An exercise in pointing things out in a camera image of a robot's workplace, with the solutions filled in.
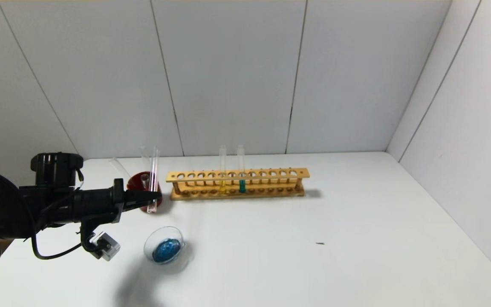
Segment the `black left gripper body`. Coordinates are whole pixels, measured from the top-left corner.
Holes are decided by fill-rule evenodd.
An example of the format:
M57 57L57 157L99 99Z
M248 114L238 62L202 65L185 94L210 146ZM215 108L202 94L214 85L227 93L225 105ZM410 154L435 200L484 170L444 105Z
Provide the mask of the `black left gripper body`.
M74 196L74 220L116 223L124 206L124 181L114 179L113 186L97 190L80 190Z

